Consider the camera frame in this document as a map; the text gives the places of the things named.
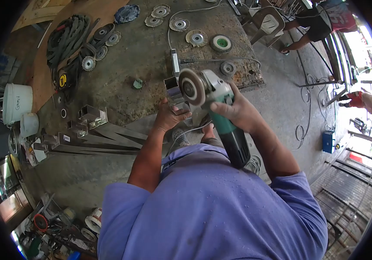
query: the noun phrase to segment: sleeve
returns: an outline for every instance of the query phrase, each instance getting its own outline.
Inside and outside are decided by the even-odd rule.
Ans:
[[[300,216],[317,249],[323,250],[324,254],[328,246],[328,225],[318,202],[313,197],[305,173],[276,177],[271,182],[271,188]]]
[[[102,203],[98,259],[122,259],[131,228],[150,192],[132,184],[105,188]]]

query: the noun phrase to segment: workbench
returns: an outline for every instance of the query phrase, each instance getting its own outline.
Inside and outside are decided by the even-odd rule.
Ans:
[[[95,7],[100,2],[109,0],[95,0]],[[46,101],[43,107],[38,111],[40,126],[45,128],[47,133],[55,134],[66,131],[66,121],[76,120],[77,111],[84,105],[89,104],[98,109],[112,110],[112,123],[123,126],[142,117],[152,115],[157,112],[158,102],[167,95],[163,80],[172,76],[172,63],[170,49],[167,39],[169,18],[180,10],[192,10],[199,8],[208,8],[216,4],[205,2],[204,0],[192,1],[167,1],[167,0],[148,0],[141,3],[130,1],[129,4],[138,4],[141,9],[139,17],[134,21],[116,25],[116,31],[121,32],[121,40],[118,44],[108,47],[108,53],[103,60],[97,61],[93,71],[83,71],[80,78],[79,87],[75,94],[74,101],[68,105],[68,118],[60,117],[55,109],[53,99],[53,87],[51,82],[40,82],[37,80],[37,64],[35,64],[34,82],[44,84],[45,89],[51,89],[43,97],[35,96],[35,105],[33,112],[37,112],[43,98]],[[147,27],[144,20],[150,15],[154,6],[158,4],[167,4],[170,6],[170,13],[164,17],[164,22],[155,27]],[[106,14],[115,13],[118,10],[106,10]],[[180,13],[176,17],[188,19],[189,28],[184,32],[170,31],[170,40],[172,47],[177,50],[179,59],[226,59],[229,57],[250,57],[256,59],[246,33],[228,4],[227,0],[216,8],[211,10],[198,11],[193,13]],[[92,14],[92,21],[98,18]],[[109,20],[101,17],[100,23],[93,29],[105,25],[103,20]],[[209,43],[204,47],[193,47],[185,40],[188,31],[200,29],[204,31],[209,40],[215,34],[224,34],[233,42],[233,48],[228,53],[219,53],[214,51]],[[237,72],[233,76],[233,81],[242,89],[257,89],[264,86],[259,65],[251,60],[234,60]],[[230,78],[223,76],[220,72],[222,62],[195,62],[181,64],[180,69],[188,67],[193,70],[210,69],[225,80]],[[143,81],[141,89],[134,89],[133,82],[136,79]]]

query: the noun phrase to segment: measuring tape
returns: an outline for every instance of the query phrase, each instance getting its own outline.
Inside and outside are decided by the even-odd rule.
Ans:
[[[66,81],[67,81],[66,74],[61,75],[59,79],[59,85],[61,88],[66,86]]]

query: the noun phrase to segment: purple t-shirt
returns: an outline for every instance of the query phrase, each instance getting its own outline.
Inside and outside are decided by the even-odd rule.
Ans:
[[[99,260],[323,257],[327,224],[303,172],[270,188],[224,154],[201,150],[165,173],[153,193],[106,187]]]

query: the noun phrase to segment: green angle grinder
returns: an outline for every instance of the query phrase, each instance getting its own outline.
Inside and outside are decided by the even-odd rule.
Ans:
[[[244,131],[209,108],[215,101],[232,105],[234,93],[231,86],[211,70],[195,73],[190,69],[180,70],[179,86],[186,101],[209,112],[232,166],[237,169],[244,167],[251,156]]]

